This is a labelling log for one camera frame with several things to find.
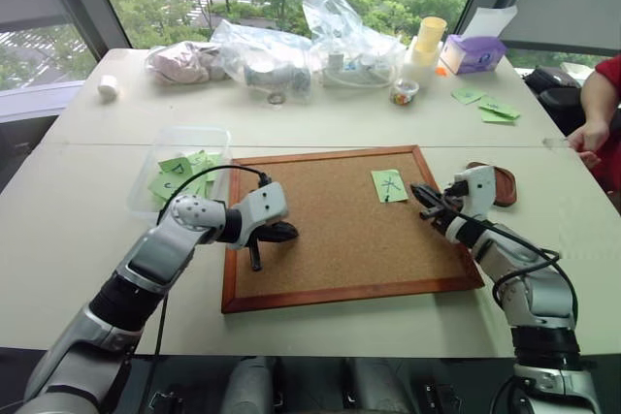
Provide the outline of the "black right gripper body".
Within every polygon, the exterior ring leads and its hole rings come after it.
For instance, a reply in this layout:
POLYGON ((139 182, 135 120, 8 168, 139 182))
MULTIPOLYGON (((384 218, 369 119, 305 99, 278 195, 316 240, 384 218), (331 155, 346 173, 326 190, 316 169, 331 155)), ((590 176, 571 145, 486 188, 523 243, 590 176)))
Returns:
POLYGON ((438 232, 444 235, 451 222, 457 218, 456 213, 463 207, 463 198, 467 195, 467 182, 455 181, 440 193, 442 204, 433 205, 433 207, 445 207, 446 213, 442 217, 432 218, 431 224, 438 232))

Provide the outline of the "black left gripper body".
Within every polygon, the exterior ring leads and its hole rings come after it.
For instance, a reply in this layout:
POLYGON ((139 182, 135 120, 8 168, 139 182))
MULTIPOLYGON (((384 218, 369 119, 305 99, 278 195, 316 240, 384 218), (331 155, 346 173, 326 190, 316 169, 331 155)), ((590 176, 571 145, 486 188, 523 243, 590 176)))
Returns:
POLYGON ((254 230, 254 236, 258 241, 283 242, 284 230, 281 221, 269 225, 262 225, 254 230))

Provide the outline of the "bare person hand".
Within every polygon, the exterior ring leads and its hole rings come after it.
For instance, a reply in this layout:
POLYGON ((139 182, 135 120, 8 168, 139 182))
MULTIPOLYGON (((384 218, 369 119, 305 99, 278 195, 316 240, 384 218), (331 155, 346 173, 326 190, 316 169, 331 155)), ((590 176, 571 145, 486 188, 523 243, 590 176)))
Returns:
POLYGON ((597 152, 608 137, 609 124, 605 120, 588 120, 568 136, 568 143, 586 168, 593 169, 601 162, 597 152))

